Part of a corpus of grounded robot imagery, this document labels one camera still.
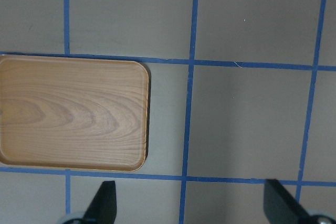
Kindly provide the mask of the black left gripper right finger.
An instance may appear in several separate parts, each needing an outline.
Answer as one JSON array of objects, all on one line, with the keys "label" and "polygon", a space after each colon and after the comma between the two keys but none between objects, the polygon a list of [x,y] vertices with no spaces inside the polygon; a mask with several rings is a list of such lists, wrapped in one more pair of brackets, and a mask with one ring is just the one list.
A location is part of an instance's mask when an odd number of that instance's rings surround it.
[{"label": "black left gripper right finger", "polygon": [[311,216],[276,179],[266,179],[264,214],[271,224],[310,223]]}]

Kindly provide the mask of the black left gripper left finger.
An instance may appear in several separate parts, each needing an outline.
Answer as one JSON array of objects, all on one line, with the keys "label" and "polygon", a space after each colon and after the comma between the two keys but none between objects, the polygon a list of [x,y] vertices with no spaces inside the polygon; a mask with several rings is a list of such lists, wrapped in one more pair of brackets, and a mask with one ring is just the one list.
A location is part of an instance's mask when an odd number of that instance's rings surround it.
[{"label": "black left gripper left finger", "polygon": [[117,216],[115,181],[104,181],[82,217],[83,223],[113,224]]}]

